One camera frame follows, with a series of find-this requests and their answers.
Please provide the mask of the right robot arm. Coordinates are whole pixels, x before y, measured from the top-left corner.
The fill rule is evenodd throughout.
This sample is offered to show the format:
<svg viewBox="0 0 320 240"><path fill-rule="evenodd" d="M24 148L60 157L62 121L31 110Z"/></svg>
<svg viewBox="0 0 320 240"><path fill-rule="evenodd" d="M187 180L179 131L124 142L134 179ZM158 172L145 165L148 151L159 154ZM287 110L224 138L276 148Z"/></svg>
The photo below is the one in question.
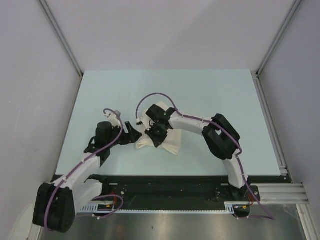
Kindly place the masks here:
<svg viewBox="0 0 320 240"><path fill-rule="evenodd" d="M183 130L203 136L210 152L223 162L231 196L237 201L248 196L248 176L237 160L242 153L240 135L222 114L199 118L179 113L173 107L164 110L153 104L145 115L150 122L145 133L156 148L164 143L169 130Z"/></svg>

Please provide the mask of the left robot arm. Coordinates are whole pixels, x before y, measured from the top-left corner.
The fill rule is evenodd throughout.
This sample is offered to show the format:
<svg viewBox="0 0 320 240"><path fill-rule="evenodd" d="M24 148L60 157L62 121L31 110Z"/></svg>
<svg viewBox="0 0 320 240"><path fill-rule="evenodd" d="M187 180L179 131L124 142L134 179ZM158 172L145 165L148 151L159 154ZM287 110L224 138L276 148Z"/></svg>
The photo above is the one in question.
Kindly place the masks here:
<svg viewBox="0 0 320 240"><path fill-rule="evenodd" d="M76 214L88 202L110 196L111 188L107 184L90 177L106 162L111 148L136 143L141 136L128 121L116 126L109 121L98 123L83 159L70 173L38 188L32 223L48 230L67 232Z"/></svg>

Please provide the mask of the white cloth napkin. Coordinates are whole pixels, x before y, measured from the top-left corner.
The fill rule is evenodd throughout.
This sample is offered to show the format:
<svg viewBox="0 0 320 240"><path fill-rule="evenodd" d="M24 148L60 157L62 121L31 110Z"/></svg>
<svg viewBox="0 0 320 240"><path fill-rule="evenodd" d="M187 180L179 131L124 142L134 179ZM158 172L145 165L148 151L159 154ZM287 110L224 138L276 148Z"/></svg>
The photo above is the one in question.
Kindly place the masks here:
<svg viewBox="0 0 320 240"><path fill-rule="evenodd" d="M165 111L169 108L164 102L158 102L155 105L158 105ZM142 115L146 115L147 110L145 109L142 114L138 117L141 117ZM145 131L147 130L143 125L138 125L138 131L142 133L142 137L136 142L135 147L137 149L141 149L144 147L154 147L154 144L152 140L146 135ZM179 154L180 148L181 148L181 142L182 142L182 131L177 129L169 129L167 131L167 137L165 141L158 147L163 148L169 153L177 156Z"/></svg>

